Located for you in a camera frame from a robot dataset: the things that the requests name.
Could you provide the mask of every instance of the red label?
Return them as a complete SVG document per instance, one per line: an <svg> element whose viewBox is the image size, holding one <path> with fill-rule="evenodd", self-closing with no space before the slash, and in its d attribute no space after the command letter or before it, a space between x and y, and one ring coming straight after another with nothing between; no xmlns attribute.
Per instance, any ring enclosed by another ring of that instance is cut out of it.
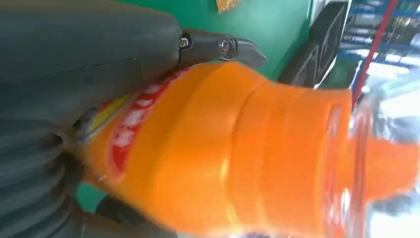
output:
<svg viewBox="0 0 420 238"><path fill-rule="evenodd" d="M130 110L118 123L111 137L110 163L118 177L124 173L127 157L133 146L136 134L140 131L143 122L147 119L155 103L160 99L168 87L188 69L173 74L160 84L153 84L139 94Z"/></svg>

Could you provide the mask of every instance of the red pole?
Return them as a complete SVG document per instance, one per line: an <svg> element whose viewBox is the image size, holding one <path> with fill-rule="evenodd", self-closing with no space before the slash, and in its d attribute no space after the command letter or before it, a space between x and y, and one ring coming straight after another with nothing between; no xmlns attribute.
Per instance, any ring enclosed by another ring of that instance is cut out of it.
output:
<svg viewBox="0 0 420 238"><path fill-rule="evenodd" d="M385 14L383 16L382 22L379 25L379 29L376 32L375 39L373 40L372 47L369 50L369 54L365 59L365 63L363 64L362 71L359 76L359 80L357 82L356 88L353 94L353 106L356 104L357 99L360 96L360 91L362 90L363 85L366 81L367 71L369 69L369 64L372 62L373 55L376 53L378 49L379 43L382 40L383 33L385 32L386 26L388 25L389 19L391 19L392 11L394 11L395 5L397 4L398 0L390 0L388 7L386 8Z"/></svg>

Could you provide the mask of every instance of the metal screw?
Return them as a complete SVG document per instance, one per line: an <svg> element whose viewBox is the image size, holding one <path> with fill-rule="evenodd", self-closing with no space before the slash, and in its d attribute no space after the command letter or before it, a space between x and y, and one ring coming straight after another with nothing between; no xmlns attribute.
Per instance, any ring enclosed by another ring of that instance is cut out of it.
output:
<svg viewBox="0 0 420 238"><path fill-rule="evenodd" d="M185 37L179 38L178 43L179 43L179 47L181 47L181 48L185 48L185 47L187 47L190 44L190 42L188 41L188 39L185 38Z"/></svg>
<svg viewBox="0 0 420 238"><path fill-rule="evenodd" d="M229 44L228 44L228 42L227 42L226 40L222 40L222 41L220 42L220 49L221 49L223 52L226 52L226 51L228 51L228 50L229 50Z"/></svg>

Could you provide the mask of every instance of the orange bottle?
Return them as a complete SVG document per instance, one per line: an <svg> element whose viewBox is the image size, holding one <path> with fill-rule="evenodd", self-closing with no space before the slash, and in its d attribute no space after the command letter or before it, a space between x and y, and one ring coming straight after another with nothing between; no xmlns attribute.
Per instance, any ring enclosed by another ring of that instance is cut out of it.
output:
<svg viewBox="0 0 420 238"><path fill-rule="evenodd" d="M359 175L377 166L358 169L351 107L349 90L293 87L236 62L204 63L105 105L84 154L108 192L179 232L341 236L343 198L350 194L355 207L364 194L383 193L355 184L374 184ZM390 189L412 182L409 174Z"/></svg>

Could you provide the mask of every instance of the green floor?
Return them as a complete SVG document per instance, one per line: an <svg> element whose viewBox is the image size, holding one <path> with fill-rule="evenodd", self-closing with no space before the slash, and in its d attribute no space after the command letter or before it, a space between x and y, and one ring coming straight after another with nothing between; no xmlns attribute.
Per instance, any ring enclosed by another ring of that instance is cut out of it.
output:
<svg viewBox="0 0 420 238"><path fill-rule="evenodd" d="M223 32L256 43L267 56L260 72L276 80L296 49L307 39L312 0L242 0L232 11L219 14L216 0L122 0L174 15L181 26ZM83 184L82 207L94 211L103 194Z"/></svg>

